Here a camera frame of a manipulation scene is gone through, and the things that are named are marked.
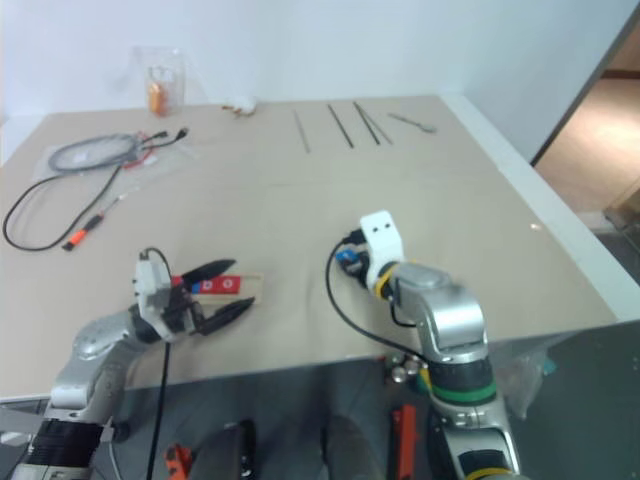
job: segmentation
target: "red tag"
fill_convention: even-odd
[[[240,275],[220,275],[212,280],[200,282],[200,291],[204,294],[232,295],[240,292]]]

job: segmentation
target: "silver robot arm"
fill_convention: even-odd
[[[233,263],[212,262],[172,285],[162,254],[154,248],[142,252],[133,280],[137,304],[97,319],[78,333],[71,358],[51,390],[40,429],[13,480],[89,479],[102,430],[119,405],[129,368],[138,357],[161,340],[213,333],[253,303],[253,298],[233,302],[205,318],[191,299],[191,284],[220,275]]]
[[[462,480],[526,478],[496,389],[478,301],[445,272],[406,262],[387,211],[363,217],[349,241],[366,250],[338,253],[343,270],[416,324],[433,406],[432,467],[438,463],[441,475]]]

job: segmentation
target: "screwdriver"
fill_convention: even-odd
[[[127,193],[123,193],[121,195],[118,195],[116,198],[114,198],[113,201],[109,205],[107,205],[104,210],[102,210],[100,213],[96,213],[93,217],[91,217],[89,221],[85,224],[85,226],[82,227],[82,229],[78,230],[76,233],[71,235],[71,238],[69,238],[69,241],[65,243],[62,246],[62,248],[65,249],[67,252],[70,252],[71,250],[73,250],[74,247],[78,245],[84,239],[84,237],[86,237],[87,233],[89,233],[91,230],[93,230],[98,225],[100,225],[102,220],[104,220],[105,214],[110,209],[112,209],[116,203],[118,203],[120,200],[122,200],[126,196],[127,196]]]
[[[396,120],[400,120],[401,122],[408,123],[410,125],[415,125],[416,127],[418,127],[420,130],[422,130],[425,133],[436,133],[438,131],[438,129],[436,127],[433,127],[431,125],[423,125],[420,122],[416,122],[415,120],[410,120],[407,117],[401,117],[400,115],[396,115],[395,113],[389,113],[388,115],[391,118],[395,118]]]

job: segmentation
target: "table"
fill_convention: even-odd
[[[46,117],[1,170],[3,214],[54,145],[186,125],[190,134],[182,148],[192,157],[129,195],[72,253],[25,253],[2,243],[0,399],[49,391],[77,331],[133,303],[135,260],[149,245],[165,252],[174,272],[231,257],[238,260],[234,271],[265,279],[263,302],[241,321],[175,346],[171,383],[377,355],[385,348],[352,331],[331,309],[323,268],[333,245],[359,218],[383,208],[394,216],[408,258],[446,270],[475,293],[490,340],[640,318],[633,281],[604,248],[581,237],[575,223],[568,230],[578,231],[567,232],[545,220],[560,212],[574,221],[564,205],[553,203],[559,200],[540,194],[538,184],[537,193],[528,192],[527,182],[537,182],[537,174],[522,159],[521,165],[509,160],[514,153],[504,139],[465,102],[437,96],[363,100],[393,140],[380,146],[351,102],[332,102],[353,149],[326,102],[265,104],[247,118],[215,105],[187,107],[165,119],[143,110]],[[438,134],[424,134],[387,112],[434,124]],[[18,219],[14,236],[31,243],[52,238],[86,201],[88,183],[69,179],[43,192],[30,202],[28,217]],[[543,207],[540,198],[547,202]],[[576,239],[597,258],[576,258],[582,245]],[[357,323],[417,346],[411,332],[393,327],[387,305],[335,270],[337,300]],[[623,298],[600,274],[617,282]],[[158,384],[161,357],[160,348],[149,351],[133,368],[129,386]]]

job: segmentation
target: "metal rod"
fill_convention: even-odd
[[[371,122],[371,125],[373,125],[375,127],[376,130],[378,130],[378,133],[380,133],[380,135],[382,135],[384,137],[384,139],[389,142],[389,145],[393,145],[393,142],[391,141],[391,139],[389,138],[389,135],[387,135],[386,133],[384,133],[384,130],[382,130],[380,128],[380,125],[378,125],[375,120],[373,118],[371,118],[371,115],[369,115],[367,113],[367,111],[362,108],[357,102],[354,102],[357,106],[358,106],[358,110],[360,110],[362,112],[362,114],[367,118],[367,120],[369,120],[369,122]]]
[[[333,110],[333,107],[329,103],[327,103],[327,107],[329,107],[329,111],[331,112],[331,115],[333,115],[333,118],[335,119],[336,123],[338,124],[338,127],[340,127],[340,130],[342,131],[342,134],[344,135],[345,140],[347,141],[349,146],[351,148],[353,148],[353,142],[349,138],[349,135],[347,134],[347,131],[342,126],[342,122],[340,122],[340,119],[338,118],[338,115],[336,115],[336,112]]]
[[[353,106],[355,107],[355,109],[360,114],[360,118],[362,118],[362,121],[367,126],[367,130],[369,130],[369,133],[373,137],[373,140],[376,142],[376,145],[380,145],[380,140],[378,140],[378,137],[376,137],[376,134],[373,131],[373,129],[371,128],[371,125],[369,125],[369,122],[367,121],[367,117],[364,116],[364,114],[362,113],[362,110],[360,110],[360,107],[358,106],[358,104],[356,102],[353,102]]]
[[[396,115],[395,113],[389,113],[388,114],[391,118],[395,118],[396,120],[400,120],[401,122],[404,123],[408,123],[410,125],[414,125],[416,127],[418,127],[420,130],[422,130],[425,133],[436,133],[438,131],[438,129],[436,127],[433,127],[431,125],[423,125],[420,122],[416,122],[415,120],[411,120],[407,117],[402,117],[400,115]]]
[[[307,153],[311,153],[311,148],[309,147],[309,142],[307,141],[307,135],[304,133],[304,128],[302,128],[302,122],[300,121],[300,117],[298,117],[298,112],[293,111],[293,117],[296,119],[296,125],[298,126],[298,133],[300,134],[300,138],[302,138],[302,143],[304,144],[304,150]]]

